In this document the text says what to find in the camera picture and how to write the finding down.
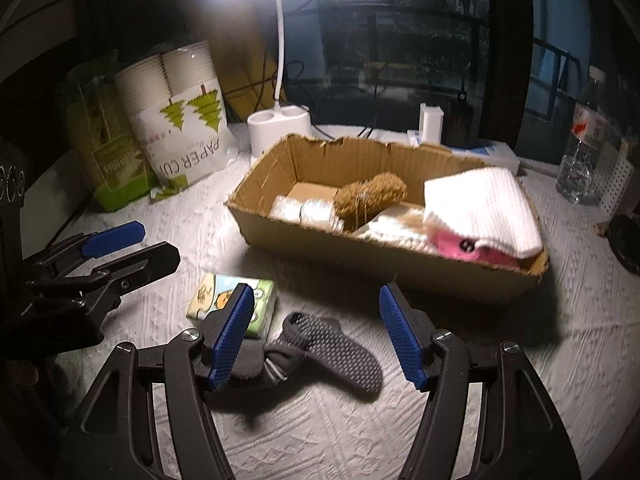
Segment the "tissue pack with cartoon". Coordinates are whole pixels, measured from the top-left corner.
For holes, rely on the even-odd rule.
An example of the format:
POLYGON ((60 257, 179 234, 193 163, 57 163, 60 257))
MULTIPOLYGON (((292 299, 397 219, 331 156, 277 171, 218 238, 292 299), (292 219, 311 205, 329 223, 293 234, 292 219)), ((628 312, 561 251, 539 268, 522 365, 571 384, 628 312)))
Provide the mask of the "tissue pack with cartoon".
POLYGON ((186 317, 194 323, 201 323, 210 312, 224 310, 227 304, 235 306, 236 300, 232 299, 232 296, 241 284, 249 287, 254 296, 253 314, 245 337, 264 339, 270 330, 278 296, 276 282, 268 278, 244 278, 244 276, 206 273, 186 309, 186 317))

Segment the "grey socks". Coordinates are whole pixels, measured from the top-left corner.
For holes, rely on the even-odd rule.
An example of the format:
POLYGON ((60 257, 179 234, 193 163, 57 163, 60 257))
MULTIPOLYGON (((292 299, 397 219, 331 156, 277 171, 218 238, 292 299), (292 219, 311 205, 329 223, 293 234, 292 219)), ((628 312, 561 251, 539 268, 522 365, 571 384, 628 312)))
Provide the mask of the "grey socks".
POLYGON ((244 390, 273 388, 309 363, 360 396, 378 396, 382 390, 382 366, 369 350, 346 336, 335 318, 303 312, 288 314, 272 341, 244 340, 229 385, 244 390))

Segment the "bubble wrap bundle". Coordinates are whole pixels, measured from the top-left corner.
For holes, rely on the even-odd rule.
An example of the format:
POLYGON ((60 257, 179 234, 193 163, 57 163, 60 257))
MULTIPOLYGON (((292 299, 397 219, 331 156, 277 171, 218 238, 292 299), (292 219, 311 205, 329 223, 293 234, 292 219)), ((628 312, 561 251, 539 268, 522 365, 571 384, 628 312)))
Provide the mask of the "bubble wrap bundle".
POLYGON ((329 200, 296 200, 278 195, 273 201, 269 217, 326 231, 342 232, 344 228, 344 221, 336 214, 329 200))

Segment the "pink plush toy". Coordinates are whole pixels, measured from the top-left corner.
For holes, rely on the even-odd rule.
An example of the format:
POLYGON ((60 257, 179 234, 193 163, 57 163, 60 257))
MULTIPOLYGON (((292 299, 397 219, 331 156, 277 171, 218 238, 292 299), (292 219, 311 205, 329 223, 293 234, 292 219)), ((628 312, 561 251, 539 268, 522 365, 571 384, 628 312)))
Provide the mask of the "pink plush toy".
POLYGON ((461 237, 449 231, 438 230, 431 237, 431 243, 439 255, 460 261, 484 262, 494 266, 517 269, 520 266, 515 259, 504 252, 491 247, 480 246, 476 240, 461 237))

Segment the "brown fuzzy ball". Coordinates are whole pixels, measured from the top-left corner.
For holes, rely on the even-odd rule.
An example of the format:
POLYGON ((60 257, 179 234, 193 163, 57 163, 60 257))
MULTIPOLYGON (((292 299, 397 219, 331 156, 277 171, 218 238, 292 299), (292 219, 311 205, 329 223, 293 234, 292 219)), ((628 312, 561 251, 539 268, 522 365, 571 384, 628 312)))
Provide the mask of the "brown fuzzy ball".
POLYGON ((333 207, 341 219, 361 226, 384 209, 403 202, 407 194, 404 180, 391 172, 383 172, 371 179, 344 185, 336 192, 333 207))

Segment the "white paper towel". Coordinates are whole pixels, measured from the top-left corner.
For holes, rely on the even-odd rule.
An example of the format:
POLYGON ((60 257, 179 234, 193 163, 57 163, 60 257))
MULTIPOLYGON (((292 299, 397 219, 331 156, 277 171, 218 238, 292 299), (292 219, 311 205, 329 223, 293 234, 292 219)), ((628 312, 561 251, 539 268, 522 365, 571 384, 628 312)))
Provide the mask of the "white paper towel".
POLYGON ((524 260, 542 251, 537 221, 509 169, 483 167, 424 182, 424 221, 524 260))
POLYGON ((431 243, 435 231, 433 223, 424 221, 421 208, 395 205, 380 212, 352 235, 413 252, 436 255, 437 249, 431 243))

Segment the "green paper cup pack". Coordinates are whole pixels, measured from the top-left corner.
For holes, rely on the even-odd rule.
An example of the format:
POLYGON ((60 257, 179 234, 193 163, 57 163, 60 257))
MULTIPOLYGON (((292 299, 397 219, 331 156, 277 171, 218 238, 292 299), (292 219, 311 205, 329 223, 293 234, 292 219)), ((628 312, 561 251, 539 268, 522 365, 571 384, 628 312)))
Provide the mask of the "green paper cup pack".
POLYGON ((68 73, 66 122, 88 187, 104 210, 119 210, 157 184, 122 105, 110 64, 80 64, 68 73))

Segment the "white patterned tablecloth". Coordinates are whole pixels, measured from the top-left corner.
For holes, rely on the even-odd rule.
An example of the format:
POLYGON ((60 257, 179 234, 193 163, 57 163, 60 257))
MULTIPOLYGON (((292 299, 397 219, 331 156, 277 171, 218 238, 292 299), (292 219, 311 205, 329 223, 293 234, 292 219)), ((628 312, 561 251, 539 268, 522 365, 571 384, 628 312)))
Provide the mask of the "white patterned tablecloth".
MULTIPOLYGON (((378 284, 356 275, 250 247, 228 211, 228 196, 250 160, 241 156, 163 202, 137 200, 112 214, 88 211, 68 234, 137 220, 145 240, 180 252, 175 274, 122 300, 106 319, 102 344, 82 352, 88 386, 122 341, 164 344, 188 324, 186 308, 206 273, 271 278, 278 288, 272 329, 292 311, 335 318, 345 334, 380 362, 384 384, 358 396, 305 364, 272 389, 217 394, 215 425, 240 479, 393 479, 423 413, 426 397, 405 380, 378 316, 378 284)), ((507 307, 416 297, 438 326, 465 341, 511 339, 525 350, 558 409, 584 478, 620 443, 639 408, 639 280, 600 237, 593 209, 555 191, 551 169, 528 162, 521 182, 538 211, 550 266, 540 286, 507 307)))

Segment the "white paper cup pack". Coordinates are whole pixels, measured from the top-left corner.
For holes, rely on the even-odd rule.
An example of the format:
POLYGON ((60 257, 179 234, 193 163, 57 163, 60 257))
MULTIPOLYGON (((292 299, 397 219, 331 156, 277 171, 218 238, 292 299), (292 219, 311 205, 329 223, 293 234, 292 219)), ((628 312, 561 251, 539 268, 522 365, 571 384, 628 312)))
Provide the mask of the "white paper cup pack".
POLYGON ((175 195, 239 155, 206 41, 157 54, 121 70, 115 84, 160 188, 175 195))

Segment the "cardboard box tray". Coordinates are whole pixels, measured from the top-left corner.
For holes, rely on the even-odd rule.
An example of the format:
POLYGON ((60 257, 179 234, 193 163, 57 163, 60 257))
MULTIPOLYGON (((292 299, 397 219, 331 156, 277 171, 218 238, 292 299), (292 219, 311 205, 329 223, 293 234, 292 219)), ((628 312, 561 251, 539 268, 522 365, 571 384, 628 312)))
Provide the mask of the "cardboard box tray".
POLYGON ((227 205, 252 246, 458 298, 506 304, 549 266, 514 174, 435 145, 290 134, 227 205))

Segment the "black round object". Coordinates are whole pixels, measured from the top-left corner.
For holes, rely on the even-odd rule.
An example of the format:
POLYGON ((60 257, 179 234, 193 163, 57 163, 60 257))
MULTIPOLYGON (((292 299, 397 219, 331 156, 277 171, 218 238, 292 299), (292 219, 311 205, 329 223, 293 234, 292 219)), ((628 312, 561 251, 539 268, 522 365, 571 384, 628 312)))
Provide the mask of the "black round object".
POLYGON ((626 214, 616 214, 604 231, 604 237, 618 262, 631 274, 640 273, 639 222, 626 214))

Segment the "clear water bottle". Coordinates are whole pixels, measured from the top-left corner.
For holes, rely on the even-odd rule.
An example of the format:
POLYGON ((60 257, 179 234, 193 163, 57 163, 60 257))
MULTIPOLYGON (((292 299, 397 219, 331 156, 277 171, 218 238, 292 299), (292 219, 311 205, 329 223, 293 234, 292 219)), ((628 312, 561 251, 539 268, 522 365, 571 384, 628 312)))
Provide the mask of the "clear water bottle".
POLYGON ((589 66, 589 77, 574 106, 566 149, 555 179, 555 189, 573 204, 589 195, 602 145, 611 128, 605 71, 589 66))

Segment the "white perforated organizer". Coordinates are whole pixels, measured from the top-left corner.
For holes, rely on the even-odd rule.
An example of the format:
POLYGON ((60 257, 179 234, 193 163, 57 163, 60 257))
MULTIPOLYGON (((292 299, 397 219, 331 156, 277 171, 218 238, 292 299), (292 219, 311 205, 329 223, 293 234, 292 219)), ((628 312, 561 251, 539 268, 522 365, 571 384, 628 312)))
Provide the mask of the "white perforated organizer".
POLYGON ((639 168, 608 142, 602 145, 592 184, 605 220, 639 208, 639 168))

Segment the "white power strip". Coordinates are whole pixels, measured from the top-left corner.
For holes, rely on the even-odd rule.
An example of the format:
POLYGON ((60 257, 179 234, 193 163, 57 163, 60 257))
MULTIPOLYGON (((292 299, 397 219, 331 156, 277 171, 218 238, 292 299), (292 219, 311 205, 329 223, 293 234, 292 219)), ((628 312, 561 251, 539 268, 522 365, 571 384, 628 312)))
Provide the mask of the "white power strip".
POLYGON ((509 169, 514 176, 520 171, 521 161, 510 146, 503 142, 478 140, 472 148, 450 148, 446 146, 456 156, 470 156, 481 159, 486 164, 509 169))

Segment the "black charger adapter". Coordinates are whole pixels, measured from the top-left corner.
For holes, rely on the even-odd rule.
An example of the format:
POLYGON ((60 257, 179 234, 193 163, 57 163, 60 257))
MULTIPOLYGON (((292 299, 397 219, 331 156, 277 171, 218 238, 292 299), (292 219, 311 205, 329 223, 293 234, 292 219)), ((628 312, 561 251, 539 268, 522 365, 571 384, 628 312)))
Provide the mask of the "black charger adapter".
POLYGON ((442 126, 442 143, 450 148, 469 148, 476 140, 473 131, 474 107, 468 94, 459 90, 448 103, 442 126))

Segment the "white charger adapter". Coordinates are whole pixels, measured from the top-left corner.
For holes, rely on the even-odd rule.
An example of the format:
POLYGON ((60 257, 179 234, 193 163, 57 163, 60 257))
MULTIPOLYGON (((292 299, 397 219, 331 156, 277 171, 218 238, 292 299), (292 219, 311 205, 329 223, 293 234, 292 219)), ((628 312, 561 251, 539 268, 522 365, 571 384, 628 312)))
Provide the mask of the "white charger adapter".
POLYGON ((420 143, 439 144, 442 140, 444 111, 439 106, 420 105, 419 139, 420 143))

